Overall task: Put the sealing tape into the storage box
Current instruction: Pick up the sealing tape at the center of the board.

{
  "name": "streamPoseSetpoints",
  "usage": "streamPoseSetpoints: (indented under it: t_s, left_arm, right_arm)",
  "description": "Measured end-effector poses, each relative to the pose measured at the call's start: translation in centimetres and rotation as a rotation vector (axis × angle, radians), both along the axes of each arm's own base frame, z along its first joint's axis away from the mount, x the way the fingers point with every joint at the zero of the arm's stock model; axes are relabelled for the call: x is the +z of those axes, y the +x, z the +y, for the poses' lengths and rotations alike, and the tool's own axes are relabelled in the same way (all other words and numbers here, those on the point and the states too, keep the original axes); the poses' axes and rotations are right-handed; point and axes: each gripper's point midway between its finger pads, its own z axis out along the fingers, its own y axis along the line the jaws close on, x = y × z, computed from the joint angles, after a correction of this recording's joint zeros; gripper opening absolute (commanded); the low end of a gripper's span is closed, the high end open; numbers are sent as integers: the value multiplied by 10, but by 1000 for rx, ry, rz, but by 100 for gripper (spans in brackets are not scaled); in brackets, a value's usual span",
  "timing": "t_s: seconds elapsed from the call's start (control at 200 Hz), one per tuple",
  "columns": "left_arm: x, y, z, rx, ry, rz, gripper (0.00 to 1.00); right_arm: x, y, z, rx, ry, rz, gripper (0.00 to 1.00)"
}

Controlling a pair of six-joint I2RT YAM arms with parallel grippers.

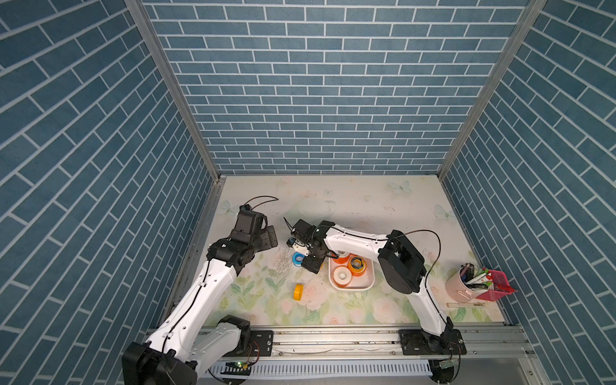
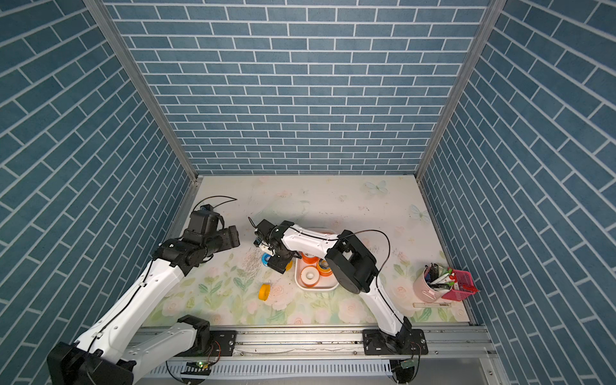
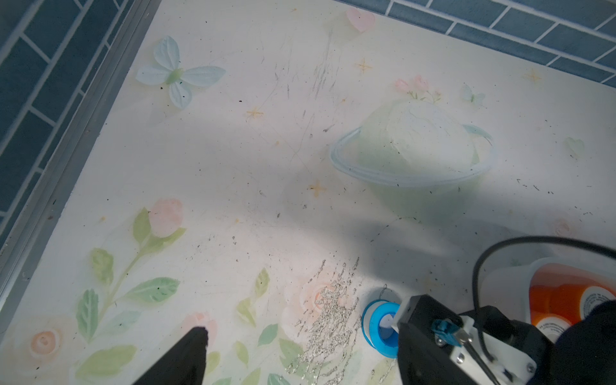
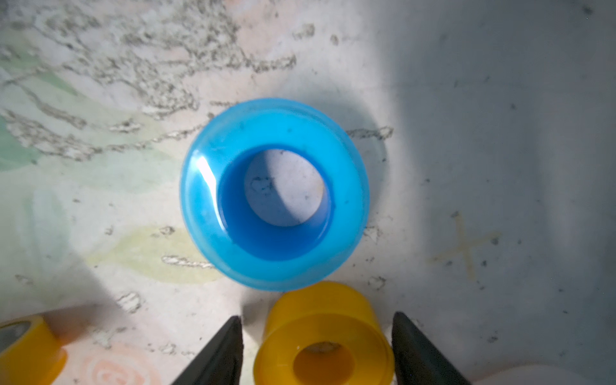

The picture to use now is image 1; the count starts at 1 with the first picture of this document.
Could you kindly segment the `blue tape roll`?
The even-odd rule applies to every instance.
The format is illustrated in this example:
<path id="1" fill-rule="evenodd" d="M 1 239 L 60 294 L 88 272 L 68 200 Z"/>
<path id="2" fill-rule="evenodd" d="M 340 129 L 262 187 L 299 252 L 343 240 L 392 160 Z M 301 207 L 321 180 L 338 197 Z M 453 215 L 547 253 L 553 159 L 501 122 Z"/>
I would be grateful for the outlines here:
<path id="1" fill-rule="evenodd" d="M 294 253 L 292 256 L 292 262 L 295 266 L 301 267 L 305 256 L 301 253 Z"/>

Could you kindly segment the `orange sealing tape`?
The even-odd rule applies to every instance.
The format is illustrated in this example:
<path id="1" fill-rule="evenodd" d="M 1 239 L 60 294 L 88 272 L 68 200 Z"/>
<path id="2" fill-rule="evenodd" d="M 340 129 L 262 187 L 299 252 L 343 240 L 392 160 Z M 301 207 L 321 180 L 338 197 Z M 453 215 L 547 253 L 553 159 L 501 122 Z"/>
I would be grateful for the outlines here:
<path id="1" fill-rule="evenodd" d="M 339 256 L 338 258 L 333 260 L 333 263 L 337 265 L 346 265 L 350 259 L 351 255 L 347 254 L 345 256 Z"/>
<path id="2" fill-rule="evenodd" d="M 353 275 L 347 267 L 338 266 L 332 271 L 331 279 L 336 287 L 345 288 L 351 283 Z"/>

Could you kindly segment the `small yellow tape roll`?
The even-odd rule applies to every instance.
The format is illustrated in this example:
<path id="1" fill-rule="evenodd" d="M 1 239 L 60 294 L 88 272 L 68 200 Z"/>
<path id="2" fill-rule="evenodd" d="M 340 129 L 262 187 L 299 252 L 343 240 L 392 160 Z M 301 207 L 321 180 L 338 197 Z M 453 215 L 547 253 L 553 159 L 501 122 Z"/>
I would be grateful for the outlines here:
<path id="1" fill-rule="evenodd" d="M 293 291 L 293 299 L 297 302 L 301 301 L 303 297 L 303 291 L 304 291 L 304 285 L 296 284 L 294 291 Z"/>

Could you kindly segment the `yellow black tape roll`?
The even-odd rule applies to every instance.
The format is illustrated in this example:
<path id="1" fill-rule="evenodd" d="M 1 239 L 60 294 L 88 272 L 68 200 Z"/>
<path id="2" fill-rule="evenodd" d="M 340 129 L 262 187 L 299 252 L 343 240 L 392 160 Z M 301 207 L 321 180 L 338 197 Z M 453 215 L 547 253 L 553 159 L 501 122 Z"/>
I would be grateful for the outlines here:
<path id="1" fill-rule="evenodd" d="M 351 257 L 348 261 L 347 267 L 351 271 L 353 277 L 361 277 L 367 271 L 367 263 L 361 257 Z"/>

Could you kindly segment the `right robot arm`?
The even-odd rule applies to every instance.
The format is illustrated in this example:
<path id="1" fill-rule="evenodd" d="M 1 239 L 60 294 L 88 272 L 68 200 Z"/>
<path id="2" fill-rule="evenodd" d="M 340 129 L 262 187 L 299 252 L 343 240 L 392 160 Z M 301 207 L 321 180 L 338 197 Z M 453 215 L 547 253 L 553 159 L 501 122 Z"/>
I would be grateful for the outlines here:
<path id="1" fill-rule="evenodd" d="M 389 234 L 368 234 L 322 221 L 313 226 L 299 220 L 290 226 L 287 245 L 304 256 L 301 267 L 317 274 L 327 259 L 343 253 L 354 254 L 379 264 L 385 281 L 405 295 L 420 321 L 419 329 L 399 332 L 404 355 L 462 356 L 465 342 L 452 319 L 441 310 L 428 286 L 431 271 L 422 253 L 399 230 Z"/>

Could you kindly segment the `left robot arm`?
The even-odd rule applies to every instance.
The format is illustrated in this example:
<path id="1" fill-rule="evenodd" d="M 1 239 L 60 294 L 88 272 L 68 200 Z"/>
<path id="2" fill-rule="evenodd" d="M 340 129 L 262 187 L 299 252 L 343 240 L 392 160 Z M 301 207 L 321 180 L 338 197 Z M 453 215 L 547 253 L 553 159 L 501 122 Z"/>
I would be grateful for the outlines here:
<path id="1" fill-rule="evenodd" d="M 228 237 L 214 242 L 186 295 L 144 343 L 122 355 L 126 384 L 195 384 L 224 355 L 251 348 L 250 321 L 227 315 L 203 340 L 197 336 L 223 293 L 256 253 L 276 247 L 266 215 L 242 205 Z"/>

